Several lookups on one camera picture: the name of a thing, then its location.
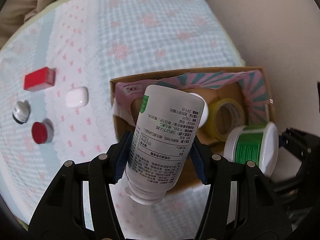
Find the beige wall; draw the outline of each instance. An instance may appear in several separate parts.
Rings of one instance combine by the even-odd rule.
[[[320,10],[314,0],[207,0],[247,66],[263,66],[279,131],[320,134]]]

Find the beige cloth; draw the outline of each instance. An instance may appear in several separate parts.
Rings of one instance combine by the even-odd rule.
[[[7,0],[0,11],[0,48],[28,19],[54,0]]]

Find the metal screw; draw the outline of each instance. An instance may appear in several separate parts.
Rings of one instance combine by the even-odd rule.
[[[66,161],[65,163],[64,163],[64,165],[66,166],[66,167],[70,167],[71,165],[72,165],[72,161]]]
[[[251,168],[253,168],[256,164],[253,161],[248,161],[247,165]]]
[[[214,154],[212,155],[212,159],[214,159],[215,161],[219,161],[221,160],[221,156],[219,154]]]
[[[107,155],[107,154],[105,154],[105,153],[102,153],[102,154],[100,154],[100,155],[99,155],[99,157],[98,157],[98,158],[99,158],[99,160],[102,160],[102,161],[103,161],[103,160],[105,160],[105,159],[107,159],[107,158],[108,158],[108,155]]]

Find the yellow tape roll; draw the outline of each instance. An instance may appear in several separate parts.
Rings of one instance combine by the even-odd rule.
[[[219,109],[225,107],[231,115],[231,127],[225,134],[220,134],[216,125],[216,117]],[[209,105],[209,116],[203,128],[210,137],[216,137],[225,142],[229,133],[237,126],[245,124],[244,110],[242,106],[231,98],[225,98]]]

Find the green label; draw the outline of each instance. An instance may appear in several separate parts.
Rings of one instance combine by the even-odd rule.
[[[235,162],[245,164],[254,161],[259,166],[263,133],[240,134],[235,151]]]
[[[144,95],[141,102],[140,113],[143,113],[146,110],[148,100],[149,100],[149,96]]]

